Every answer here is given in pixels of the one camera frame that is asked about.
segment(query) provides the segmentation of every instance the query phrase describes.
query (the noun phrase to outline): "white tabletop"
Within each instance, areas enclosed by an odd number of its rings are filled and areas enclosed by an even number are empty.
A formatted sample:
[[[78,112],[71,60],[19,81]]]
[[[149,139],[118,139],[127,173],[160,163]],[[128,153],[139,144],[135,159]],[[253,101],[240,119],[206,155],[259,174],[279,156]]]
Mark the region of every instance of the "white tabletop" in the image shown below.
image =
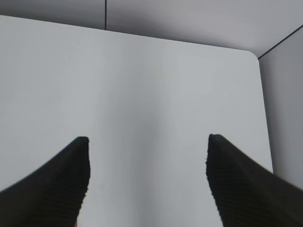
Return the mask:
[[[0,16],[0,190],[90,139],[80,227],[219,227],[219,133],[272,171],[250,52]]]

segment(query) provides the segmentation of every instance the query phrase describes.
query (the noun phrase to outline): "textured rubber pad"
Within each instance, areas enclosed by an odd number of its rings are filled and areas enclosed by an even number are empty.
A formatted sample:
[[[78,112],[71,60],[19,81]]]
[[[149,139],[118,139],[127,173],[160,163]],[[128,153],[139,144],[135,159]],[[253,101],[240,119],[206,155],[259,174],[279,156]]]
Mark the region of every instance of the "textured rubber pad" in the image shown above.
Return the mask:
[[[221,135],[210,135],[206,175],[224,227],[303,227],[303,191]]]
[[[89,178],[89,139],[77,137],[31,175],[0,192],[0,227],[73,227]]]

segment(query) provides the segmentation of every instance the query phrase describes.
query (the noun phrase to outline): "gray wall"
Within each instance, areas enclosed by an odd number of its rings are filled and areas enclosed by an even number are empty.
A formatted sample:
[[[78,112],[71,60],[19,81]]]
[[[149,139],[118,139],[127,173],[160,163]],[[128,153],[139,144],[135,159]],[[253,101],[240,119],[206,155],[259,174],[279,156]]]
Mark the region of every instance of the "gray wall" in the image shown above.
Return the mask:
[[[274,172],[303,189],[303,29],[259,62]]]

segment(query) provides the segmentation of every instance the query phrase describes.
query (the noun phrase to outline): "white table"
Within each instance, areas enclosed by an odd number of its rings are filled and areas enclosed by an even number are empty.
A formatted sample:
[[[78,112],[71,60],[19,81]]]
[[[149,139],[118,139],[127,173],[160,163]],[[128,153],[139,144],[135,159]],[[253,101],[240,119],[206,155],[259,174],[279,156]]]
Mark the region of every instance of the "white table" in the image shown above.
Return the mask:
[[[0,16],[0,107],[0,190],[90,138],[80,227],[222,226],[210,133],[272,171],[247,51]]]

